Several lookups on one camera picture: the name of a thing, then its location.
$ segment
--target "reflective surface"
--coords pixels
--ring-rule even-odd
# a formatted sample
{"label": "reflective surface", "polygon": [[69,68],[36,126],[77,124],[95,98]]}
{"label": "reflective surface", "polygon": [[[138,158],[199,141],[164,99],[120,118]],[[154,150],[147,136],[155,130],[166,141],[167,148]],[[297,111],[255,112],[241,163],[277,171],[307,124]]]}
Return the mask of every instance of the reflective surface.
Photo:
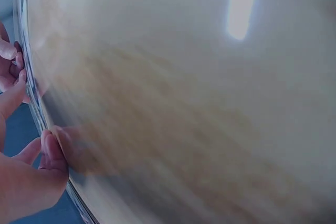
{"label": "reflective surface", "polygon": [[[32,53],[29,44],[28,34],[28,20],[27,20],[27,0],[13,0],[13,23],[16,41],[19,41],[25,60],[25,67],[27,69],[27,93],[30,99],[30,112],[39,134],[50,125],[47,125],[46,118],[43,112],[43,101],[37,87],[37,82],[34,75],[34,68],[32,67]],[[81,200],[77,191],[74,188],[72,179],[69,180],[67,185],[67,193],[71,200],[79,210],[80,216],[85,223],[97,223],[97,220],[87,209],[85,203]]]}
{"label": "reflective surface", "polygon": [[332,223],[335,10],[28,0],[43,114],[97,221]]}

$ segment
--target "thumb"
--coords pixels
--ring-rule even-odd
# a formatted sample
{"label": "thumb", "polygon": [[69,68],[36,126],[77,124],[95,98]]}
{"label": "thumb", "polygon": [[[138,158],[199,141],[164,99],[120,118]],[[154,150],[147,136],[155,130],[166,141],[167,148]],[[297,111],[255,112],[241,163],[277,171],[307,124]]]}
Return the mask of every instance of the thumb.
{"label": "thumb", "polygon": [[68,164],[63,152],[51,131],[45,130],[41,135],[41,161],[39,176],[48,181],[47,184],[63,193],[68,182]]}

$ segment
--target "skin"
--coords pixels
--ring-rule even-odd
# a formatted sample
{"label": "skin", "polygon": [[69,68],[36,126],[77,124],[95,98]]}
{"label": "skin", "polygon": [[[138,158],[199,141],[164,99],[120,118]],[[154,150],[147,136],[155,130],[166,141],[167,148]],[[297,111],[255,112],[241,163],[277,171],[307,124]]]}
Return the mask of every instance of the skin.
{"label": "skin", "polygon": [[[31,141],[19,154],[7,157],[4,150],[6,120],[27,101],[26,71],[18,43],[9,43],[0,23],[0,224],[52,207],[68,181],[68,165],[51,131]],[[41,152],[38,169],[32,167]]]}

